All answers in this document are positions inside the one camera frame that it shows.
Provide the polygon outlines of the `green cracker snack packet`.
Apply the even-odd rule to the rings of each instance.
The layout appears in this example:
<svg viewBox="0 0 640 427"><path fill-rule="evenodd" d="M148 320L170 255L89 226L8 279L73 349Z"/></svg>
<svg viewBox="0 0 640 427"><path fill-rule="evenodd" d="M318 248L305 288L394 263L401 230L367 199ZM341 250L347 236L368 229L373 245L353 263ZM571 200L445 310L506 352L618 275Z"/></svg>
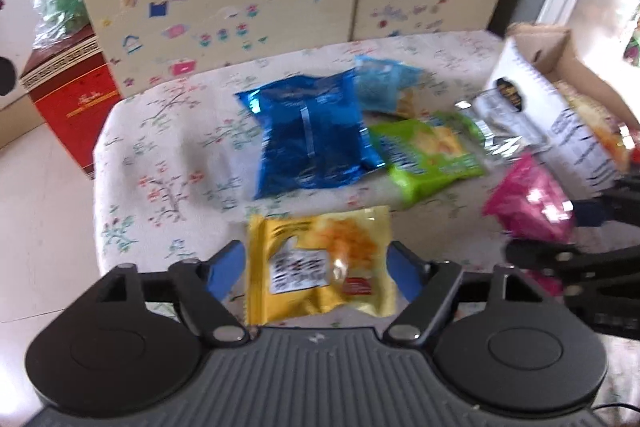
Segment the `green cracker snack packet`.
<svg viewBox="0 0 640 427"><path fill-rule="evenodd" d="M405 207L485 174L457 133L440 120L435 124L416 119L380 122L369 128L369 134Z"/></svg>

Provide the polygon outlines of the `cardboard milk box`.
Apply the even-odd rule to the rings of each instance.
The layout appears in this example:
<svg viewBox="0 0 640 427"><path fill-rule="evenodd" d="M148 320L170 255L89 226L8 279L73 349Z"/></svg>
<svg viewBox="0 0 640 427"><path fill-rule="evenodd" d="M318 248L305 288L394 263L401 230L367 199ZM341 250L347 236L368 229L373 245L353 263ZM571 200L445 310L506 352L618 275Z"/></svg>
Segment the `cardboard milk box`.
<svg viewBox="0 0 640 427"><path fill-rule="evenodd" d="M562 86L602 106L608 114L603 126L589 124L560 91ZM496 88L548 139L550 148L544 158L570 196L591 197L623 176L627 166L617 158L626 152L626 146L613 144L608 126L637 131L637 114L620 91L580 60L569 29L510 26L486 87Z"/></svg>

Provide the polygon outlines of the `red gift box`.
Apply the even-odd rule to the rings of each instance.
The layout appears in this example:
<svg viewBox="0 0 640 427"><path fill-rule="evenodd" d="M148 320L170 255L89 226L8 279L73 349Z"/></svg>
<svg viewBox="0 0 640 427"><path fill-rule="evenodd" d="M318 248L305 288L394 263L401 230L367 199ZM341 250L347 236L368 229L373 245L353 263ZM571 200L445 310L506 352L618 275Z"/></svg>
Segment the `red gift box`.
<svg viewBox="0 0 640 427"><path fill-rule="evenodd" d="M58 141L93 178L94 147L122 95L92 27L32 50L20 81Z"/></svg>

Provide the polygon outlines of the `light blue cracker packet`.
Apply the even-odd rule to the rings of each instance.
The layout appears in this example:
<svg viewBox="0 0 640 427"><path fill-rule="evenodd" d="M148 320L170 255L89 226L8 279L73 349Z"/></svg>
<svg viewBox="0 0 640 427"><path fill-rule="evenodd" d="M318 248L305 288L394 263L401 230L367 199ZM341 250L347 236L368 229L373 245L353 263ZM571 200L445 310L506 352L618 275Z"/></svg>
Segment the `light blue cracker packet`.
<svg viewBox="0 0 640 427"><path fill-rule="evenodd" d="M416 116L416 88L425 70L387 58L355 58L355 91L365 112L401 118Z"/></svg>

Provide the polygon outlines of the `pink snack packet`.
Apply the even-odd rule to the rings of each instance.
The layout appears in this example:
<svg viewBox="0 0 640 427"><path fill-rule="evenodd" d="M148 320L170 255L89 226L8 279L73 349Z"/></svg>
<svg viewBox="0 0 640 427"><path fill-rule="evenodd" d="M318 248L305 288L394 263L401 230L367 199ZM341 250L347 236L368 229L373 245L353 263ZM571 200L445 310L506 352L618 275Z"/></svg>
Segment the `pink snack packet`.
<svg viewBox="0 0 640 427"><path fill-rule="evenodd" d="M511 239L555 244L569 244L573 239L573 204L531 153L523 154L508 169L482 213L496 218Z"/></svg>

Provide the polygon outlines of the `cream bread snack packet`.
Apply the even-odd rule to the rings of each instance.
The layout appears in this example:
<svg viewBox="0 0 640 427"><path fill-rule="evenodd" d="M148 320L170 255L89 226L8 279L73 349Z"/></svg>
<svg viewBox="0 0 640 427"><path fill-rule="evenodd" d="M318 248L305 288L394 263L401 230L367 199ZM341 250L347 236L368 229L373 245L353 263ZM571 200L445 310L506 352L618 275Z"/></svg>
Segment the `cream bread snack packet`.
<svg viewBox="0 0 640 427"><path fill-rule="evenodd" d="M612 156L621 172L628 172L634 164L639 164L638 130L628 127L600 102L579 93L564 80L555 81L554 85Z"/></svg>

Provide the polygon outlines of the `silver foil snack packet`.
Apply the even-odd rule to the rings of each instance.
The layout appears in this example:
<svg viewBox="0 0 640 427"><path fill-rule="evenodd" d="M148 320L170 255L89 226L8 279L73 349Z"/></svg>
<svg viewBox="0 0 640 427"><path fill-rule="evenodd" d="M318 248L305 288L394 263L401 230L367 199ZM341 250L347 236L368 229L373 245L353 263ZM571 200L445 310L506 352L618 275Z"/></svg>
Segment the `silver foil snack packet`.
<svg viewBox="0 0 640 427"><path fill-rule="evenodd" d="M497 89L454 103L454 122L488 158L512 161L549 150L549 140Z"/></svg>

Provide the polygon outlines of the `yellow waffle snack packet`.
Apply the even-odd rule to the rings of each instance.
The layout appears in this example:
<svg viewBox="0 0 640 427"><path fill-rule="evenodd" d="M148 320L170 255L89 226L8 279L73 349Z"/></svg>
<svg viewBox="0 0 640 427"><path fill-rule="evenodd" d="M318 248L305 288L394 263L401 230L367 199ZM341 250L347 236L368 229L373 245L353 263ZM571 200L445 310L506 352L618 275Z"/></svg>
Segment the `yellow waffle snack packet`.
<svg viewBox="0 0 640 427"><path fill-rule="evenodd" d="M348 306L372 317L396 310L387 270L386 206L248 222L245 320L284 322Z"/></svg>

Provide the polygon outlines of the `floral tablecloth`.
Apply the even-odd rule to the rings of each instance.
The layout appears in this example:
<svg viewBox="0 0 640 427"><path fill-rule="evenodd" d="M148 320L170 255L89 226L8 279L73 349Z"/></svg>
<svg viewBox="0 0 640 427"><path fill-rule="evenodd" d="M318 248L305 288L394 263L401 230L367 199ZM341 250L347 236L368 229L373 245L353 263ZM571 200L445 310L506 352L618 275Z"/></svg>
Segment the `floral tablecloth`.
<svg viewBox="0 0 640 427"><path fill-rule="evenodd" d="M308 216L379 205L392 208L396 239L426 259L450 259L487 271L506 236L480 213L500 181L499 166L458 182L413 207L385 173L336 190L294 191L259 199L255 184L262 132L236 94L295 75L350 69L359 55L420 67L414 89L420 116L450 109L512 70L518 49L538 70L520 85L537 103L564 105L569 84L623 121L639 113L639 72L621 60L596 63L559 26L518 24L506 40L486 31L438 32L332 44L275 55L168 81L118 103L96 149L94 225L101 271L132 262L163 271L181 259L207 259L245 235L247 220Z"/></svg>

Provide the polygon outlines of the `dark blue foil snack packet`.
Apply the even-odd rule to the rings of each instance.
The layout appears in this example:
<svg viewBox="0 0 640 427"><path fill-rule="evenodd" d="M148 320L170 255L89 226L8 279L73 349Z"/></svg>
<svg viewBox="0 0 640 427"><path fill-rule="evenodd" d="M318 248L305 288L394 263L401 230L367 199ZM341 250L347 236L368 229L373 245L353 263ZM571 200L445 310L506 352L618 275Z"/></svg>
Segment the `dark blue foil snack packet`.
<svg viewBox="0 0 640 427"><path fill-rule="evenodd" d="M358 182L385 166L364 124L352 69L238 92L262 128L257 199Z"/></svg>

